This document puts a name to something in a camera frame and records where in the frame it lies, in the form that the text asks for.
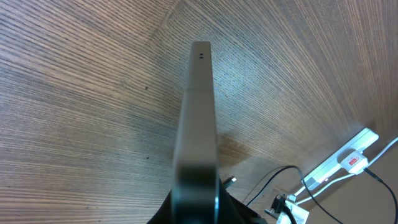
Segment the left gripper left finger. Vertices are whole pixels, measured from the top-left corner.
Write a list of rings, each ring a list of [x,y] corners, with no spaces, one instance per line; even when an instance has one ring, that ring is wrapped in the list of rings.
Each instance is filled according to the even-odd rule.
[[[174,224],[172,191],[170,191],[158,211],[147,224]]]

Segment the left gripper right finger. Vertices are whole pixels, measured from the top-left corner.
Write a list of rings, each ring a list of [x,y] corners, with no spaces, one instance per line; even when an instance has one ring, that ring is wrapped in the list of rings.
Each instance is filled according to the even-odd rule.
[[[232,197],[220,180],[217,224],[267,224],[267,221]]]

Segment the Galaxy smartphone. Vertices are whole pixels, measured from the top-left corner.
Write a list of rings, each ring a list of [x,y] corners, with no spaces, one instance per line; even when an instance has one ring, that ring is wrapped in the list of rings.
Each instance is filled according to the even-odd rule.
[[[175,223],[216,223],[218,146],[211,44],[194,42],[174,152],[172,213]]]

